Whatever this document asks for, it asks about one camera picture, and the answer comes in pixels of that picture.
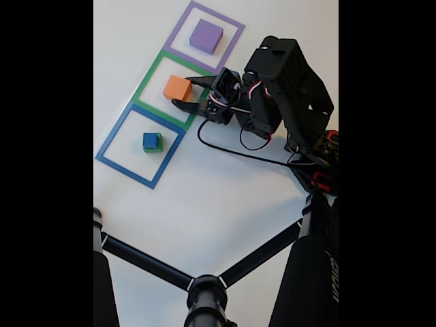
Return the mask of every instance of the purple square outline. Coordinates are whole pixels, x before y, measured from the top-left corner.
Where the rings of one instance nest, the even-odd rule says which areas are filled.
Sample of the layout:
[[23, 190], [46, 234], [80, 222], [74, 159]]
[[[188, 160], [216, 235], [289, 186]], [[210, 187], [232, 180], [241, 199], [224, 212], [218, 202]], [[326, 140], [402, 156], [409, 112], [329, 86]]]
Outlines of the purple square outline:
[[[183, 52], [177, 51], [173, 48], [171, 48], [171, 43], [174, 40], [174, 38], [176, 37], [178, 31], [180, 30], [180, 28], [182, 27], [183, 23], [185, 22], [186, 18], [188, 17], [188, 15], [191, 13], [193, 8], [198, 8], [200, 10], [202, 10], [203, 12], [206, 12], [207, 14], [210, 14], [212, 16], [218, 17], [219, 19], [228, 22], [229, 24], [232, 24], [234, 26], [236, 26], [238, 29], [236, 30], [235, 35], [232, 38], [232, 41], [230, 42], [229, 46], [227, 47], [227, 49], [225, 50], [221, 60], [219, 61], [218, 65], [216, 68], [211, 67], [205, 63], [202, 63], [201, 61], [198, 61], [197, 59], [192, 58], [191, 56], [188, 56], [187, 54], [184, 54]], [[241, 24], [240, 22], [236, 22], [235, 20], [228, 18], [227, 16], [224, 16], [212, 9], [209, 9], [207, 7], [204, 7], [203, 5], [200, 5], [199, 3], [196, 3], [195, 1], [191, 1], [189, 3], [189, 5], [187, 6], [185, 12], [183, 13], [183, 15], [180, 17], [180, 20], [177, 22], [177, 25], [175, 26], [175, 28], [172, 30], [169, 38], [166, 40], [165, 44], [163, 45], [163, 49], [167, 50], [168, 52], [171, 52], [173, 54], [175, 54], [176, 56], [190, 62], [193, 63], [194, 65], [197, 65], [198, 67], [205, 69], [207, 71], [210, 71], [214, 74], [218, 74], [221, 69], [224, 67], [224, 63], [227, 60], [227, 58], [230, 56], [231, 51], [233, 50], [236, 42], [238, 41], [240, 35], [242, 34], [243, 30], [245, 28], [244, 24]]]

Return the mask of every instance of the orange cube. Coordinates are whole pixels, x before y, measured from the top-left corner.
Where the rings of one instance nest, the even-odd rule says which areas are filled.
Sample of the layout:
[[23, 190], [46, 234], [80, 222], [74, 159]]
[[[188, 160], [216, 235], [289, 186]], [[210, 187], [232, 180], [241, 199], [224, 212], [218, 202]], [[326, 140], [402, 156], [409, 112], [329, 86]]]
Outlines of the orange cube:
[[192, 90], [192, 84], [190, 80], [185, 80], [184, 78], [171, 75], [170, 79], [166, 83], [165, 89], [163, 90], [163, 95], [168, 100], [181, 100], [186, 101]]

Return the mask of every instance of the blue square outline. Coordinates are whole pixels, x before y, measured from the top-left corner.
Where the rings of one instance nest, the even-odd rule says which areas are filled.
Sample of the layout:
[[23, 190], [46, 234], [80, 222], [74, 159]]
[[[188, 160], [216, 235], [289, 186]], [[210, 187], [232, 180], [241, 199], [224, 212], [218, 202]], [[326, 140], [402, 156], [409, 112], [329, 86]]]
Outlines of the blue square outline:
[[[172, 131], [175, 131], [178, 134], [176, 140], [172, 144], [170, 150], [168, 151], [165, 158], [163, 159], [159, 169], [157, 170], [156, 174], [154, 175], [153, 180], [151, 180], [151, 181], [145, 179], [144, 177], [139, 176], [138, 174], [135, 174], [134, 172], [131, 172], [130, 170], [128, 170], [128, 169], [120, 166], [119, 164], [114, 163], [112, 160], [104, 157], [104, 153], [106, 152], [106, 150], [110, 146], [110, 143], [112, 142], [112, 140], [116, 136], [116, 133], [118, 133], [118, 130], [120, 129], [120, 127], [124, 123], [124, 120], [126, 119], [127, 115], [131, 111], [137, 112], [138, 114], [141, 114], [142, 116], [145, 116], [146, 118], [151, 119], [152, 121], [155, 121], [156, 123], [159, 123], [160, 125], [163, 125], [169, 129], [171, 129]], [[98, 151], [95, 158], [98, 161], [102, 162], [103, 164], [106, 164], [107, 166], [119, 171], [120, 173], [134, 179], [135, 181], [137, 181], [137, 182], [139, 182], [147, 187], [150, 187], [151, 189], [154, 189], [157, 182], [159, 181], [162, 174], [164, 173], [166, 166], [170, 162], [174, 152], [176, 152], [176, 149], [178, 148], [181, 140], [183, 139], [183, 136], [185, 136], [185, 130], [183, 128], [176, 126], [176, 125], [170, 123], [169, 121], [166, 121], [165, 119], [135, 105], [133, 102], [129, 102], [128, 105], [125, 107], [124, 111], [121, 113], [121, 116], [116, 121], [114, 127], [110, 131], [108, 137], [104, 141], [102, 147]]]

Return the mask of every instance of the black tripod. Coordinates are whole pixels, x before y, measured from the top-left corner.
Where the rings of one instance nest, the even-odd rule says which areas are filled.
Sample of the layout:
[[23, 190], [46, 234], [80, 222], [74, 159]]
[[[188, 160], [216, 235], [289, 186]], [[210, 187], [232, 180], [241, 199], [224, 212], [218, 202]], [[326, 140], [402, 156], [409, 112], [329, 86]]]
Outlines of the black tripod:
[[94, 326], [119, 326], [109, 265], [103, 249], [188, 292], [184, 327], [236, 327], [225, 316], [226, 289], [293, 242], [270, 327], [337, 326], [339, 320], [339, 198], [330, 207], [313, 191], [303, 218], [218, 277], [189, 276], [126, 243], [101, 233], [94, 208]]

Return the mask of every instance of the purple cube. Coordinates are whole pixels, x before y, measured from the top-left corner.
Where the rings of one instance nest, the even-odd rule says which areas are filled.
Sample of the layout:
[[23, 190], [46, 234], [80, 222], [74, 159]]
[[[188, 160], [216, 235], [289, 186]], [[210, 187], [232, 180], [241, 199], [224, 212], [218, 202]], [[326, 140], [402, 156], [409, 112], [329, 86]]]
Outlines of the purple cube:
[[218, 46], [219, 40], [223, 36], [223, 28], [211, 22], [200, 19], [189, 38], [189, 43], [201, 51], [213, 55]]

